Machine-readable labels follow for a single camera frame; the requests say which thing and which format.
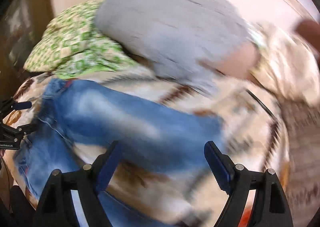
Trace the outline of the blue denim jeans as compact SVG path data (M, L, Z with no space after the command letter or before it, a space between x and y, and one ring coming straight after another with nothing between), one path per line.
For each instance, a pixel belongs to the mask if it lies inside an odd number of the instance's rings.
M223 148L218 116L183 113L94 81L52 79L34 122L13 160L35 197L54 169L77 171L118 141L122 162L99 193L113 226L200 226L209 217L191 192L209 171L205 143Z

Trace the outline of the green patterned cloth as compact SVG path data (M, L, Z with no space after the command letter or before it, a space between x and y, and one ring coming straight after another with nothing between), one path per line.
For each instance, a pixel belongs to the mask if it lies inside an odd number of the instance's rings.
M136 66L120 44L95 26L94 17L100 5L97 1L83 2L53 18L23 68L31 73L52 72L60 79L71 79Z

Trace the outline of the brown striped bedsheet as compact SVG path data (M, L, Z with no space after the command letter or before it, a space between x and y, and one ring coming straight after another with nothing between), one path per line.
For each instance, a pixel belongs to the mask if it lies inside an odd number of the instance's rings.
M282 101L290 146L286 196L293 225L307 226L319 209L319 105Z

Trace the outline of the cream satin pillow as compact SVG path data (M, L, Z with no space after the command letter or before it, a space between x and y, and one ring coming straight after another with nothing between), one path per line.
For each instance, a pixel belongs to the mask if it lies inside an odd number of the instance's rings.
M319 68L306 41L269 22L250 23L248 31L260 53L253 77L280 99L319 104Z

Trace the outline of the grey quilted pillow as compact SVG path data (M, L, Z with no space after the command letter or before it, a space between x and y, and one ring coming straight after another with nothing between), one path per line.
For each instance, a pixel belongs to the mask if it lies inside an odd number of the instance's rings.
M209 95L213 64L249 39L248 26L227 0L104 0L98 30L140 56L157 77Z

